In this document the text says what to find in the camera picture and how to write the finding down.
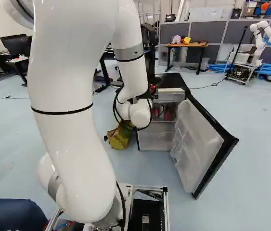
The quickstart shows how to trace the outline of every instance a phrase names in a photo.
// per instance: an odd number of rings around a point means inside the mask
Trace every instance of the power cord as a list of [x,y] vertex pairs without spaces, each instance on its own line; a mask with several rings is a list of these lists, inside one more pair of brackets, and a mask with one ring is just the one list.
[[208,87],[216,87],[217,85],[219,85],[219,83],[221,83],[222,81],[226,80],[226,77],[224,79],[222,79],[221,81],[217,82],[217,83],[213,83],[204,87],[199,87],[199,88],[189,88],[190,90],[192,89],[202,89],[202,88],[208,88]]
[[7,97],[0,98],[0,100],[30,100],[30,98],[12,98],[11,95],[8,95]]
[[122,204],[122,224],[120,225],[120,227],[121,227],[121,231],[123,231],[125,229],[125,225],[126,225],[126,204],[125,204],[125,198],[122,194],[122,191],[121,191],[120,186],[117,181],[116,181],[116,186],[118,188],[118,191],[120,194],[120,199],[121,199],[121,204]]

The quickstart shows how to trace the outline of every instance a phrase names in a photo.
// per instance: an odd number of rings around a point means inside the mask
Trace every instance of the red object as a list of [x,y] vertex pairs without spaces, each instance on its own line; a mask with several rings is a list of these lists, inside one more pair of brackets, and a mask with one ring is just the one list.
[[269,8],[269,6],[270,6],[270,3],[266,2],[266,3],[262,4],[261,8],[262,8],[264,11],[267,11],[268,8]]
[[170,120],[171,120],[171,117],[172,117],[171,111],[170,111],[170,110],[166,110],[166,111],[164,112],[164,119],[165,119],[166,121],[170,121]]
[[153,108],[153,115],[154,115],[154,117],[158,117],[159,116],[159,108],[157,108],[157,107]]
[[154,84],[150,84],[150,90],[154,90],[155,89],[155,85]]

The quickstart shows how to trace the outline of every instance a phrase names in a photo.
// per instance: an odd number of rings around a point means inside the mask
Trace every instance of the yellow bag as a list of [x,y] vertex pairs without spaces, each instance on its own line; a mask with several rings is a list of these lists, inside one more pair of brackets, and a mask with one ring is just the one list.
[[128,148],[132,138],[133,125],[130,121],[120,121],[122,126],[107,132],[109,144],[116,150],[125,150]]

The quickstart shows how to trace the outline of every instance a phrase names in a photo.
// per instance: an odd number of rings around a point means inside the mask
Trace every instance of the black stripe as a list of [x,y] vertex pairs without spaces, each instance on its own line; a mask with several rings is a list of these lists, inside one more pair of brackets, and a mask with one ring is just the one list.
[[137,59],[141,58],[143,55],[144,55],[144,53],[141,56],[139,56],[137,58],[134,58],[134,59],[128,59],[128,60],[119,60],[119,59],[116,59],[116,60],[118,62],[126,63],[126,62],[131,62],[131,61],[137,60]]
[[22,5],[20,0],[16,0],[16,2],[19,4],[19,6],[22,8],[22,10],[30,17],[32,20],[34,20],[34,17],[30,15],[30,13],[25,9],[25,7]]
[[68,114],[74,114],[74,113],[79,113],[79,112],[86,111],[87,109],[90,109],[92,107],[92,105],[93,105],[93,103],[91,103],[91,105],[89,105],[88,107],[84,107],[84,108],[81,108],[81,109],[78,109],[78,110],[75,110],[75,111],[69,111],[69,112],[44,112],[44,111],[37,110],[37,109],[35,109],[33,107],[31,107],[31,109],[34,112],[37,112],[39,114],[60,116],[60,115],[68,115]]

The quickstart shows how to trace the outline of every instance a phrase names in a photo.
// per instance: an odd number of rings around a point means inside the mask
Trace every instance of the orange object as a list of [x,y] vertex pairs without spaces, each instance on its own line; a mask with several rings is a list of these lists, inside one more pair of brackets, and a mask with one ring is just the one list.
[[261,8],[262,8],[264,11],[267,11],[268,8],[269,8],[269,6],[270,6],[270,3],[266,2],[266,3],[262,4]]

